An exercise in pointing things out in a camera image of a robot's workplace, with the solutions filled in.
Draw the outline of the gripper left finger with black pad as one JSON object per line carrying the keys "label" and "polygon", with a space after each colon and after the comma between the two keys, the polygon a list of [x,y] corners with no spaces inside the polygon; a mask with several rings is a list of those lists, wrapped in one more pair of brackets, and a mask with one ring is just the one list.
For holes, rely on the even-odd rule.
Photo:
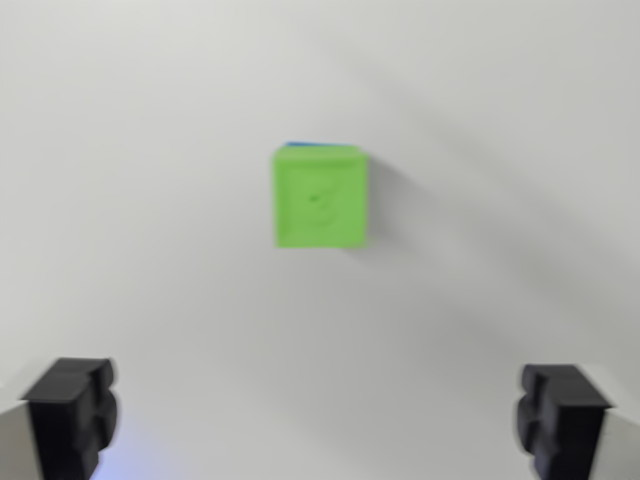
{"label": "gripper left finger with black pad", "polygon": [[1,383],[1,477],[92,478],[118,423],[109,358],[38,359]]}

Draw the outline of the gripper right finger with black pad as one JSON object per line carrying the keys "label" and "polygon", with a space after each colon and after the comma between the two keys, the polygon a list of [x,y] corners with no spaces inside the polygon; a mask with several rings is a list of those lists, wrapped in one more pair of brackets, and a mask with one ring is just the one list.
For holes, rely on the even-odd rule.
{"label": "gripper right finger with black pad", "polygon": [[514,429],[535,478],[637,479],[639,393],[601,366],[526,364]]}

